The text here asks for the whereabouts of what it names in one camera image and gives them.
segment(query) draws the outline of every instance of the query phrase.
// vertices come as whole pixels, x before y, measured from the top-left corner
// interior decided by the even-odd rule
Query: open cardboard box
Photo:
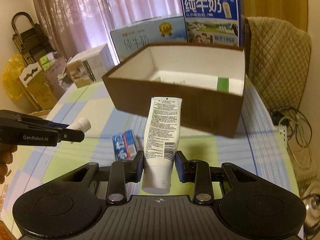
[[[244,98],[245,55],[243,48],[222,45],[149,44],[102,79],[118,110],[148,116],[151,97],[182,98],[182,126],[233,137]]]

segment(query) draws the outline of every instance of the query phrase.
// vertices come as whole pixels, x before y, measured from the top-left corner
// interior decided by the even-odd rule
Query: hand cream tube
[[[174,155],[180,138],[181,98],[152,98],[144,132],[142,190],[167,194],[171,187]]]
[[[71,125],[69,125],[67,127],[67,129],[80,130],[83,133],[85,133],[91,129],[91,124],[88,119],[82,117],[78,121],[75,121]]]

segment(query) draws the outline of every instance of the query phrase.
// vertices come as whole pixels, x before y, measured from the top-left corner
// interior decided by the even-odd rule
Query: toothpaste box
[[[132,130],[125,131],[112,137],[116,161],[133,159],[137,154],[137,147]]]
[[[243,0],[181,0],[188,41],[244,46]]]
[[[183,16],[157,17],[110,32],[120,62],[149,43],[187,41]]]

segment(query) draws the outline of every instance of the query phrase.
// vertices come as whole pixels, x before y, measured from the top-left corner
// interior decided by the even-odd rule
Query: table
[[[116,110],[102,82],[79,89],[73,85],[47,119],[70,124],[80,117],[88,118],[92,124],[83,142],[61,142],[57,147],[19,146],[15,153],[9,166],[12,173],[0,187],[1,220],[15,237],[21,234],[12,217],[12,206],[24,192],[87,162],[111,165],[115,160],[112,136],[128,129],[133,130],[139,148],[143,149],[147,119]],[[232,162],[299,195],[284,138],[273,126],[248,78],[236,136],[225,138],[182,127],[178,150],[187,159],[201,159],[210,166]],[[192,195],[193,184],[180,183],[175,168],[171,183],[170,195]],[[213,187],[215,198],[220,198],[219,184],[214,182]],[[131,183],[128,192],[145,194],[140,188],[140,184]]]

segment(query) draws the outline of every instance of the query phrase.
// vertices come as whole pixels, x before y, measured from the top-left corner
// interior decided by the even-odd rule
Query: pink curtain
[[[180,0],[33,0],[40,24],[66,58],[107,43],[110,31],[157,16],[181,14]]]

